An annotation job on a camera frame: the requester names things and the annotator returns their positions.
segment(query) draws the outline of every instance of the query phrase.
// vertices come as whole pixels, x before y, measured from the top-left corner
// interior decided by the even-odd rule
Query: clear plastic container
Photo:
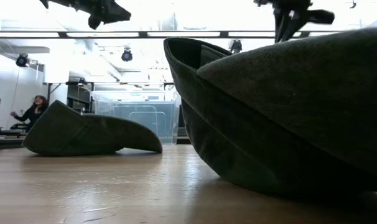
[[[95,114],[142,124],[156,133],[163,145],[176,144],[180,96],[174,91],[93,91]]]

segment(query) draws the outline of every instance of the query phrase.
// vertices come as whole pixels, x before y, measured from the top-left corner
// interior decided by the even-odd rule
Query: desk
[[[94,157],[13,149],[0,151],[0,223],[376,224],[377,194],[295,202],[250,192],[219,179],[192,146]]]

